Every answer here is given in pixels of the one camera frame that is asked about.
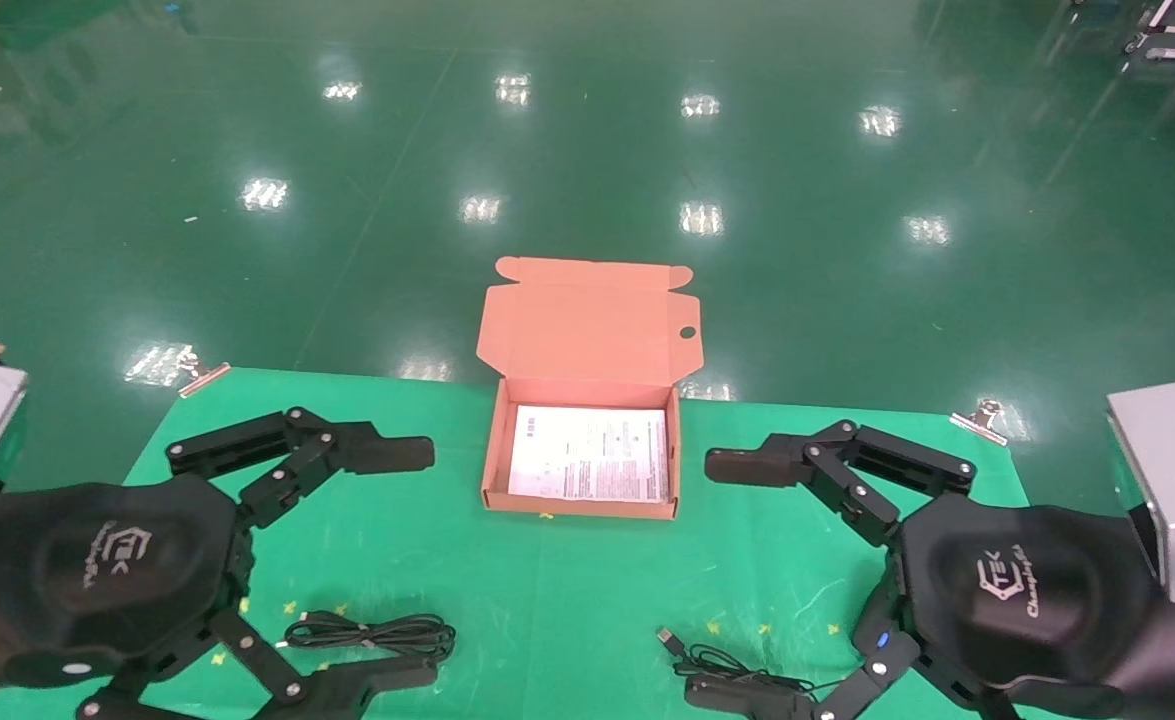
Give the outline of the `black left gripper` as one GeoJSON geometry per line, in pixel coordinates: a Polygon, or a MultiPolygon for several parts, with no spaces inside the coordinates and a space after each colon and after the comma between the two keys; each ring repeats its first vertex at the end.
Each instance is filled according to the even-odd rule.
{"type": "Polygon", "coordinates": [[[0,497],[0,688],[164,682],[215,646],[253,568],[239,506],[197,477],[0,497]]]}

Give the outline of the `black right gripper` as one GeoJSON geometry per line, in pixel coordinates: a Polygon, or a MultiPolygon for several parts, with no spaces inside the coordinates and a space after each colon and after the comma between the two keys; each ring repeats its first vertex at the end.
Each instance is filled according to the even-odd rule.
{"type": "Polygon", "coordinates": [[[1175,719],[1175,603],[1123,518],[927,502],[889,534],[852,642],[867,655],[889,632],[985,719],[1175,719]]]}

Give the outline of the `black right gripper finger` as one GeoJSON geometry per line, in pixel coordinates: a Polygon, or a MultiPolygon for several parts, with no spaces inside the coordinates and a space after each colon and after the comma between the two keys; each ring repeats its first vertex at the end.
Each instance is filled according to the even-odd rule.
{"type": "Polygon", "coordinates": [[[889,543],[901,512],[865,475],[929,498],[968,494],[976,477],[971,460],[848,419],[811,436],[771,433],[751,450],[711,448],[703,471],[733,486],[806,487],[872,547],[889,543]]]}
{"type": "Polygon", "coordinates": [[[848,677],[815,685],[752,669],[728,652],[694,644],[684,650],[684,697],[694,707],[746,719],[857,719],[920,659],[915,641],[879,641],[848,677]]]}

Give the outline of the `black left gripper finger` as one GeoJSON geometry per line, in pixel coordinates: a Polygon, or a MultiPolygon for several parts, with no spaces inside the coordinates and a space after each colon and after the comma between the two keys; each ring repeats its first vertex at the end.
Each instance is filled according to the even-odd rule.
{"type": "MultiPolygon", "coordinates": [[[[430,660],[394,657],[334,665],[303,677],[236,610],[213,615],[206,630],[270,693],[254,719],[360,719],[378,694],[424,687],[439,675],[430,660]]],[[[149,684],[152,677],[142,669],[121,669],[81,702],[76,716],[189,719],[177,711],[145,705],[142,694],[149,684]]]]}
{"type": "Polygon", "coordinates": [[[213,480],[270,462],[239,494],[239,524],[268,529],[333,475],[391,475],[435,464],[427,436],[385,437],[369,420],[325,420],[290,408],[180,439],[166,450],[172,475],[213,480]]]}

